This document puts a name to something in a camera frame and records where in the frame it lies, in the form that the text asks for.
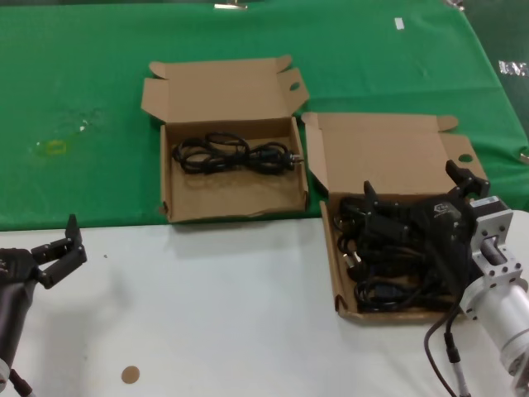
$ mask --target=box lid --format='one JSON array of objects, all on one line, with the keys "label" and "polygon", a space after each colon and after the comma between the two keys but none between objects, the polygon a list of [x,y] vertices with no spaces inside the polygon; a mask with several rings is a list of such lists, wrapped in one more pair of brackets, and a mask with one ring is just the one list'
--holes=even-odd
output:
[{"label": "box lid", "polygon": [[167,123],[290,117],[307,100],[290,55],[259,60],[151,62],[141,108]]},{"label": "box lid", "polygon": [[362,194],[368,180],[380,194],[441,194],[454,183],[445,164],[460,158],[485,173],[452,116],[304,113],[308,167],[329,193]]}]

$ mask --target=black cable bundle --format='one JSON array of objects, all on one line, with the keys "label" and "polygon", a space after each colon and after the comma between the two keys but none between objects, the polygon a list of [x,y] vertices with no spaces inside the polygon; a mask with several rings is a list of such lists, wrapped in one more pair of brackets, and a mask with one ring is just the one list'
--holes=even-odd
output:
[{"label": "black cable bundle", "polygon": [[188,138],[173,149],[173,158],[186,174],[213,174],[245,166],[260,174],[280,175],[301,161],[283,143],[271,141],[252,148],[230,132]]},{"label": "black cable bundle", "polygon": [[[397,218],[398,212],[383,215]],[[349,277],[356,282],[359,312],[450,308],[451,301],[446,299],[450,294],[435,266],[427,260],[420,235],[410,232],[404,243],[370,230],[366,227],[365,201],[351,196],[341,200],[334,224],[341,232],[338,249],[350,264]],[[404,276],[413,279],[414,286],[391,280]]]}]

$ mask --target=white tabletop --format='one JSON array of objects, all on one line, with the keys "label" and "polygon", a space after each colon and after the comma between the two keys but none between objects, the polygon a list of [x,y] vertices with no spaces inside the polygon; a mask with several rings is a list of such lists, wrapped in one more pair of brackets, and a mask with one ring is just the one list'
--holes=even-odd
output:
[{"label": "white tabletop", "polygon": [[[529,214],[509,244],[529,262]],[[62,231],[0,233],[32,248]],[[14,368],[38,397],[446,396],[422,350],[429,324],[339,318],[320,219],[84,229],[88,263],[37,287]],[[442,332],[432,350],[449,383]],[[476,322],[455,326],[470,391],[510,376]],[[121,380],[137,366],[140,379]],[[2,394],[16,396],[9,385]]]}]

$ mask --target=open cardboard box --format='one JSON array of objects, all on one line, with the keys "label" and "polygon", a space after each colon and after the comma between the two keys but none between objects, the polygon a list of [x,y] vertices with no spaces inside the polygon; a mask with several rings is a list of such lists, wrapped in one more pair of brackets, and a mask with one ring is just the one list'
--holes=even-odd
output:
[{"label": "open cardboard box", "polygon": [[345,318],[422,320],[439,313],[410,309],[401,313],[358,313],[347,266],[333,227],[340,200],[364,196],[368,180],[381,199],[413,202],[443,194],[455,185],[445,173],[448,160],[486,178],[466,136],[448,131],[455,117],[376,113],[304,113],[308,167],[329,193],[321,202],[335,310]]},{"label": "open cardboard box", "polygon": [[161,199],[170,222],[220,217],[254,217],[303,211],[307,205],[305,167],[282,175],[234,170],[188,175],[171,155],[189,137],[234,132],[250,146],[284,143],[303,156],[296,120],[307,100],[299,69],[289,55],[260,60],[164,64],[151,62],[157,77],[145,79],[141,107],[161,127]]}]

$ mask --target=green tablecloth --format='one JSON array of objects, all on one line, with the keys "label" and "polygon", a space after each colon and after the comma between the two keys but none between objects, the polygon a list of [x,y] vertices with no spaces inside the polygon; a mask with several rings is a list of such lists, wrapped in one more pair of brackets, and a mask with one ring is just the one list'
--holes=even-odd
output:
[{"label": "green tablecloth", "polygon": [[[440,0],[9,7],[0,54],[0,230],[68,213],[84,227],[164,222],[159,132],[140,110],[149,62],[283,54],[309,110],[457,116],[493,192],[529,209],[527,138],[465,16]],[[319,214],[311,191],[297,216]]]},{"label": "green tablecloth", "polygon": [[529,2],[465,0],[465,15],[529,135],[529,78],[500,74],[498,67],[500,60],[529,63]]}]

